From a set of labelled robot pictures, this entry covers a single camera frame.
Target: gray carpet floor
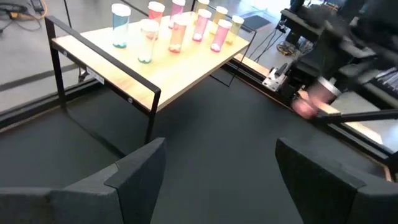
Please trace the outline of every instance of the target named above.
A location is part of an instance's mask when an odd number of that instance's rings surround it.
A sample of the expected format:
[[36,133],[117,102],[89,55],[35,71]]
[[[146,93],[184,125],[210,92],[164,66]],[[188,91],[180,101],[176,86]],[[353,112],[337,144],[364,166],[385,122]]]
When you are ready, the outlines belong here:
[[[228,78],[223,70],[216,76]],[[108,90],[71,102],[71,115],[129,153],[147,118]],[[274,155],[277,138],[376,175],[382,169],[235,79],[206,78],[164,108],[167,169],[152,223],[301,223]],[[60,110],[0,135],[0,187],[63,187],[118,158]]]

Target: blue liquid jar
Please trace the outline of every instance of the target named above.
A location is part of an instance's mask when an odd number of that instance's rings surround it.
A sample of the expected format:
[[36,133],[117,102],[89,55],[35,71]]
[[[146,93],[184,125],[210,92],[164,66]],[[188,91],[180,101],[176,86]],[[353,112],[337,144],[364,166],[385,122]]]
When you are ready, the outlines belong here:
[[129,6],[116,3],[112,5],[112,14],[113,45],[117,48],[125,48],[127,47],[131,9]]

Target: white bracket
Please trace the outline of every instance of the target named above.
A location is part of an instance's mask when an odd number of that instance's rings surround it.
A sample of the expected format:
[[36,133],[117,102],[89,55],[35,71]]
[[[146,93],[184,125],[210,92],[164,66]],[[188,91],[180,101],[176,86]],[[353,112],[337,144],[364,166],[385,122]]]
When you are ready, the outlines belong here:
[[280,86],[283,84],[283,82],[286,79],[286,76],[284,73],[280,74],[278,77],[276,77],[275,73],[278,71],[278,68],[273,68],[271,72],[268,74],[267,78],[262,82],[262,84],[270,89],[271,91],[278,91]]

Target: floor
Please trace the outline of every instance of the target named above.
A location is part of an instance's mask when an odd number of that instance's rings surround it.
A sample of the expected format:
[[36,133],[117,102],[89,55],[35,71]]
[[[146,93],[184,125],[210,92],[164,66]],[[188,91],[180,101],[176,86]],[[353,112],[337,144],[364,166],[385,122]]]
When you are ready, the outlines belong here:
[[[147,2],[134,1],[136,6],[142,10],[146,10]],[[29,0],[13,0],[12,2],[19,2],[20,4],[27,4]],[[74,29],[83,32],[102,27],[109,27],[111,25],[111,13],[109,11],[110,5],[117,0],[67,0],[69,11],[71,14],[72,26]],[[166,2],[166,12],[170,10],[170,3]],[[187,7],[191,5],[192,0],[187,1]],[[257,1],[257,0],[211,0],[211,5],[221,5],[229,9],[230,14],[247,15],[258,14],[272,24],[268,25],[266,29],[258,33],[249,49],[249,55],[253,53],[252,58],[257,57],[264,45],[255,48],[264,40],[264,38],[271,33],[276,22],[279,20],[279,11],[289,5],[289,0],[283,1]],[[55,15],[57,18],[67,23],[67,16],[63,1],[46,0],[49,8],[49,15]],[[143,16],[138,12],[131,16],[132,21],[142,19]],[[6,25],[5,21],[0,21],[0,27]],[[25,22],[22,24],[26,28],[34,29],[38,26],[36,22]],[[21,78],[29,77],[33,74],[42,73],[52,70],[52,64],[47,43],[46,31],[44,22],[41,22],[42,28],[31,32],[22,29],[17,24],[12,24],[0,35],[0,86]],[[251,34],[242,32],[242,37],[246,39],[251,38]],[[282,41],[285,35],[282,35],[277,41]],[[61,57],[62,65],[71,64],[65,57]],[[259,63],[267,68],[279,67],[286,62],[291,62],[291,58],[287,58],[279,54],[275,47],[271,47],[260,59]],[[64,82],[66,86],[76,83],[78,71],[72,70],[64,73]],[[13,106],[20,105],[26,101],[34,100],[38,97],[55,91],[55,80],[53,77],[46,78],[39,82],[34,82],[11,90],[0,91],[0,111],[4,111]],[[344,113],[357,111],[371,111],[376,110],[373,105],[355,95],[354,93],[344,94],[334,104],[334,107]],[[393,151],[398,150],[398,125],[396,121],[377,121],[367,122],[373,130],[377,131],[383,138],[385,144]]]
[[[230,78],[223,70],[214,76]],[[147,118],[109,90],[79,98],[68,109],[125,153],[142,145]],[[166,138],[167,167],[152,224],[302,223],[275,159],[280,137],[344,166],[384,175],[240,80],[227,88],[204,79],[157,115],[154,136]],[[0,187],[64,187],[115,160],[53,110],[0,135]]]

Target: wooden tabletop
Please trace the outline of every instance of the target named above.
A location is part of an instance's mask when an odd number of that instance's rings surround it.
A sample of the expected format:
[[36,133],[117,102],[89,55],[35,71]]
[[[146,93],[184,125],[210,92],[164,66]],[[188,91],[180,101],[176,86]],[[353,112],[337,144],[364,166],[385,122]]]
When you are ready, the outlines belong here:
[[[192,17],[192,12],[185,12],[184,14]],[[159,38],[155,42],[152,62],[149,64],[140,63],[137,59],[137,51],[135,49],[138,48],[138,38],[141,37],[138,22],[129,25],[129,42],[125,49],[113,47],[112,28],[93,30],[81,34],[139,75],[157,85],[162,90],[158,111],[212,74],[249,44],[248,41],[237,37],[232,45],[224,44],[221,52],[215,53],[210,50],[210,45],[213,41],[211,34],[208,34],[201,43],[192,40],[194,26],[191,22],[185,33],[182,51],[179,54],[175,54],[168,50],[171,37],[171,30],[168,28],[169,19],[169,16],[162,18]],[[100,57],[74,37],[67,35],[53,39],[53,41],[140,104],[148,109],[151,108],[154,99],[153,92]]]

